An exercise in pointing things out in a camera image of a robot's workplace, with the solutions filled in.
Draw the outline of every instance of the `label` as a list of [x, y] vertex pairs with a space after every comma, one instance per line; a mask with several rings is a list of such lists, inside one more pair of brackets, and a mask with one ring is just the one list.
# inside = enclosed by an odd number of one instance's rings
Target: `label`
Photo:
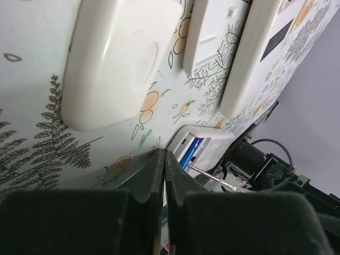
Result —
[[289, 28], [291, 27], [291, 24], [293, 22], [293, 20], [291, 20], [287, 25], [285, 25], [283, 27], [283, 29], [281, 29], [278, 33], [276, 33], [268, 42], [268, 45], [265, 49], [265, 52], [261, 58], [261, 61], [268, 56], [269, 53], [271, 53], [271, 51], [273, 49], [276, 48], [277, 45], [279, 45], [283, 39], [285, 39], [286, 34], [288, 33]]

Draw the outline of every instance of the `cable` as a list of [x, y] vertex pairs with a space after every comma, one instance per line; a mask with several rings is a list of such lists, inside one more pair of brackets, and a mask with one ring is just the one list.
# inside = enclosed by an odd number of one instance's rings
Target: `cable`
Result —
[[279, 145], [285, 151], [285, 153], [287, 154], [287, 157], [288, 157], [288, 160], [289, 160], [289, 164], [291, 166], [294, 166], [292, 155], [290, 154], [288, 149], [282, 143], [280, 143], [279, 141], [276, 141], [274, 139], [263, 138], [263, 139], [259, 139], [259, 140], [256, 140], [256, 141], [252, 142], [251, 145], [255, 145], [256, 143], [259, 143], [259, 142], [272, 142], [272, 143], [275, 143], [275, 144]]

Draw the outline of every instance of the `purple cable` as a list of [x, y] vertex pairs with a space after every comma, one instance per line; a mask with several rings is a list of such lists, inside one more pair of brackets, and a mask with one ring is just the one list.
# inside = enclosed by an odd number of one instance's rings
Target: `purple cable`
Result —
[[290, 152], [287, 150], [287, 148], [286, 148], [282, 143], [280, 143], [279, 141], [276, 141], [276, 140], [274, 140], [274, 139], [263, 138], [263, 139], [259, 139], [259, 140], [256, 140], [256, 141], [252, 142], [251, 145], [255, 145], [256, 143], [259, 143], [259, 142], [273, 142], [273, 143], [279, 145], [279, 146], [285, 151], [285, 153], [287, 154], [288, 160], [289, 160], [289, 164], [290, 164], [291, 166], [294, 166], [294, 165], [293, 165], [293, 158], [292, 158], [292, 155], [290, 154]]

